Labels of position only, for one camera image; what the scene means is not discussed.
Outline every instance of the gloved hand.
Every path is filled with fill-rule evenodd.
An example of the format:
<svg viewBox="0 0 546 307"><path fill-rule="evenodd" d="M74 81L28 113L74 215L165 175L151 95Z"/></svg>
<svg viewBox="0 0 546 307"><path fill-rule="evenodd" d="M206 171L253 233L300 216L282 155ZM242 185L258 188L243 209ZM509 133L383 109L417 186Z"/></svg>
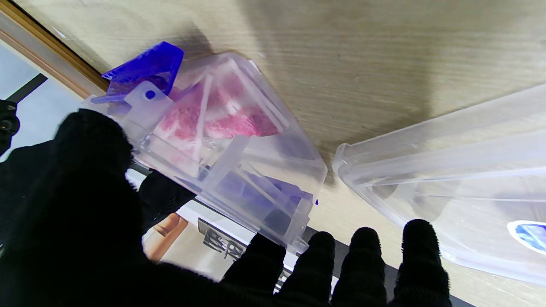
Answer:
<svg viewBox="0 0 546 307"><path fill-rule="evenodd" d="M273 289L283 268L285 250L256 235L246 252L226 272L221 285L274 306L328 306L334 268L334 238L316 233L298 259L293 274L279 293ZM332 306L451 306L448 275L443 270L432 226L409 222L403 232L403 263L387 304L385 263L377 233L357 230L343 261L341 276L331 296Z"/></svg>

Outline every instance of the blue plastic piece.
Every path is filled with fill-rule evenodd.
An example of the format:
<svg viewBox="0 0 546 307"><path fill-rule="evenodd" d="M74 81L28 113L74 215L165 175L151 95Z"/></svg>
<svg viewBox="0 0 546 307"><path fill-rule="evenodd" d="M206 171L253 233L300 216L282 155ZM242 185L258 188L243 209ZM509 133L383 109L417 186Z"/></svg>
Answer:
<svg viewBox="0 0 546 307"><path fill-rule="evenodd" d="M91 102L118 103L120 106L116 112L125 110L126 108L122 107L126 104L123 98L143 81L152 82L168 95L173 88L183 57L182 49L161 42L129 62L104 73L102 77L111 80L106 95L92 98Z"/></svg>

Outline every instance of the clear plastic box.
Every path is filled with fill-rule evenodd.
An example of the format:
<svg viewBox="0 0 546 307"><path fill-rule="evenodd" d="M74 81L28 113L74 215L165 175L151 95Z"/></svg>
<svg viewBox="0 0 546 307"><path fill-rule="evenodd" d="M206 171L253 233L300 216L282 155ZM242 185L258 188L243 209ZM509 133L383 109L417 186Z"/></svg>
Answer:
<svg viewBox="0 0 546 307"><path fill-rule="evenodd" d="M303 252L301 235L327 168L255 64L229 52L184 62L172 88L136 79L125 79L130 92L91 97L85 107L123 127L139 162L248 229Z"/></svg>
<svg viewBox="0 0 546 307"><path fill-rule="evenodd" d="M430 221L444 258L546 285L546 85L342 144L334 171L400 227Z"/></svg>

